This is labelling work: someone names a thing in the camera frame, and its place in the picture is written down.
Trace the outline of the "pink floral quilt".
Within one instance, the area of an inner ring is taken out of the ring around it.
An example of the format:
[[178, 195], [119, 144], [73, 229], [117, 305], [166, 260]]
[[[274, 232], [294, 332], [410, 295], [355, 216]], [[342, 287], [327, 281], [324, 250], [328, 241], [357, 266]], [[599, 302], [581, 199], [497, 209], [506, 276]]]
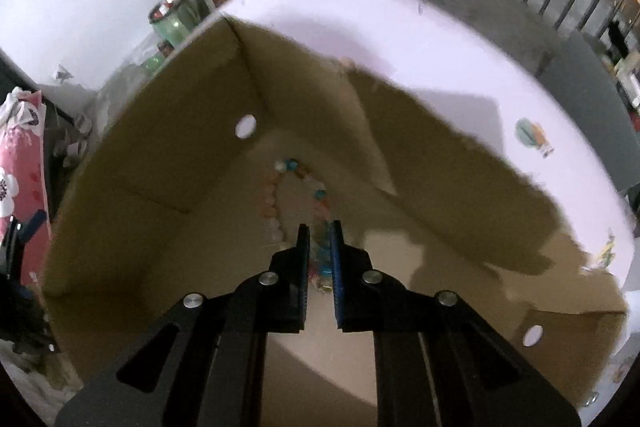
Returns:
[[47, 212], [44, 129], [47, 109], [42, 94], [16, 88], [1, 104], [1, 230], [9, 219], [27, 223]]

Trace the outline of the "large brown cardboard box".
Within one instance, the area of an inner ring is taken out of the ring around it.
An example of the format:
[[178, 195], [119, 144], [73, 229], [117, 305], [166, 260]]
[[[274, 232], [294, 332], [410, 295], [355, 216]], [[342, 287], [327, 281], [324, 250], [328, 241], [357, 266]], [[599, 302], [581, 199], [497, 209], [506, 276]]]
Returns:
[[410, 291], [457, 293], [578, 413], [627, 306], [561, 198], [575, 142], [534, 135], [550, 152], [518, 166], [366, 70], [218, 20], [70, 181], [44, 270], [55, 338], [84, 389], [185, 295], [232, 293], [307, 225], [305, 325], [267, 337], [256, 426], [381, 426], [373, 336], [336, 323], [340, 222]]

